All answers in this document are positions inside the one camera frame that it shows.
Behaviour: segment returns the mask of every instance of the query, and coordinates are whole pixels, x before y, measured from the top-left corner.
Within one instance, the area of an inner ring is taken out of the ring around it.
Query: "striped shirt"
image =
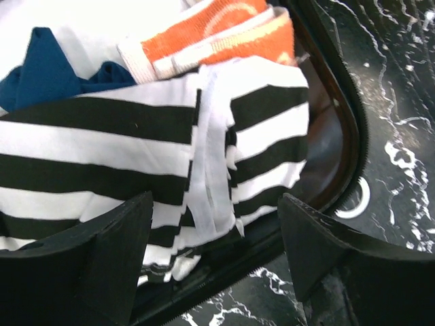
[[[299,180],[307,100],[299,68],[251,57],[4,115],[0,249],[152,191],[139,284],[181,280]]]

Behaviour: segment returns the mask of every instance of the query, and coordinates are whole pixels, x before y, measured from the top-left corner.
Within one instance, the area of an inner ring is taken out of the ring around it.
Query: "white stripe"
[[[299,180],[300,172],[304,168],[305,163],[305,161],[299,163],[286,162],[262,175],[238,184],[238,188],[233,189],[233,193],[236,196],[235,200],[239,202],[249,200],[266,189],[280,185],[287,188],[293,187],[297,180]]]
[[[219,73],[228,74],[228,83],[233,86],[232,98],[252,93],[267,85],[284,88],[308,87],[300,68],[280,65],[259,56],[235,58],[210,67]]]
[[[146,282],[148,282],[148,276],[146,276],[146,275],[141,276],[141,277],[139,277],[139,280],[137,280],[137,286],[145,284]]]
[[[196,90],[198,89],[198,73],[190,73],[180,78],[155,81],[148,84],[88,93],[81,97],[110,98],[151,106],[196,106]]]
[[[0,187],[0,211],[13,217],[50,221],[83,217],[87,221],[122,203],[92,192],[49,194]]]
[[[91,130],[0,121],[0,153],[188,176],[191,146]]]
[[[275,212],[277,210],[277,207],[272,207],[272,206],[261,206],[258,210],[256,210],[255,212],[253,212],[252,214],[249,215],[244,215],[241,217],[241,220],[243,222],[243,225],[248,225],[252,222],[254,222],[257,218]]]
[[[152,229],[157,229],[162,226],[178,226],[181,215],[186,211],[185,206],[173,206],[154,202],[152,212]]]
[[[262,153],[277,141],[306,135],[308,122],[308,103],[304,103],[238,132],[236,162]]]
[[[200,259],[201,256],[194,256],[193,258],[180,256],[175,258],[174,266],[171,270],[174,280],[181,281],[187,277],[196,267]]]
[[[35,241],[36,240],[17,239],[17,238],[10,238],[8,236],[0,236],[0,250],[7,249],[10,251],[15,251]]]

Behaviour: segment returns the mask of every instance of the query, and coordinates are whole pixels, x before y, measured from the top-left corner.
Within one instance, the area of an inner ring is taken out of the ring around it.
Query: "black stripe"
[[[151,191],[155,201],[181,206],[186,183],[186,178],[173,175],[0,154],[0,185],[7,188],[57,194],[89,191],[117,200]]]
[[[272,187],[260,192],[257,196],[242,201],[234,206],[237,208],[237,213],[239,216],[250,215],[255,213],[261,206],[273,206],[278,205],[278,199],[284,194],[289,193],[294,195],[296,193],[296,188],[288,189],[283,186]]]
[[[302,162],[307,158],[307,137],[293,137],[278,141],[266,151],[236,163],[239,183],[262,175],[285,162]]]
[[[189,161],[188,179],[186,181],[186,188],[184,188],[185,192],[188,192],[190,188],[190,177],[192,176],[192,166],[193,166],[193,161]]]
[[[12,217],[0,212],[0,236],[10,236],[18,239],[40,240],[65,231],[77,225],[74,220],[23,219]]]
[[[179,225],[164,225],[159,228],[152,229],[148,243],[151,245],[161,246],[164,248],[172,248],[174,238],[179,235],[182,227],[194,228],[192,212],[187,207],[186,212],[181,216]]]
[[[153,107],[107,98],[82,97],[17,110],[0,120],[191,144],[194,114],[193,107]]]
[[[228,169],[228,173],[230,174],[230,180],[228,180],[229,184],[231,185],[231,188],[236,188],[238,183],[238,171],[236,170],[232,170],[232,169]]]
[[[181,216],[179,224],[180,226],[190,226],[191,228],[195,227],[192,211],[189,209],[189,207],[186,207],[186,212]]]
[[[193,117],[193,126],[198,126],[199,121],[199,111],[201,110],[201,96],[203,91],[202,90],[196,90],[196,106],[195,106],[195,112]]]
[[[308,101],[308,88],[266,86],[231,101],[236,130],[245,130]]]
[[[225,133],[225,148],[237,145],[237,133],[234,126],[230,127]]]

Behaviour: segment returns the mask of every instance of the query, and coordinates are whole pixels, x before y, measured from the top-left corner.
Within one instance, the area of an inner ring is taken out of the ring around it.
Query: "white fabric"
[[[185,0],[2,0],[0,80],[21,65],[32,28],[49,27],[78,77],[110,60],[125,67],[116,44],[131,31],[156,30],[190,6]]]

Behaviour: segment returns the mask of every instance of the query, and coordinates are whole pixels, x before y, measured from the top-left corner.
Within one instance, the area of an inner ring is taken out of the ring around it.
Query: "folded clothing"
[[[202,253],[275,211],[299,179],[307,87],[299,68],[238,58],[0,117],[0,249],[150,190],[139,283],[181,280]]]
[[[265,0],[202,0],[164,31],[139,31],[121,42],[118,50],[135,81],[150,82],[157,80],[154,61],[241,24],[266,8]]]
[[[114,62],[104,62],[88,80],[78,78],[51,30],[37,27],[32,31],[22,66],[0,81],[0,107],[11,112],[38,103],[135,84],[131,74]]]
[[[253,55],[282,65],[296,63],[293,25],[287,9],[270,7],[243,24],[155,61],[153,68],[158,79],[166,79],[200,64]]]

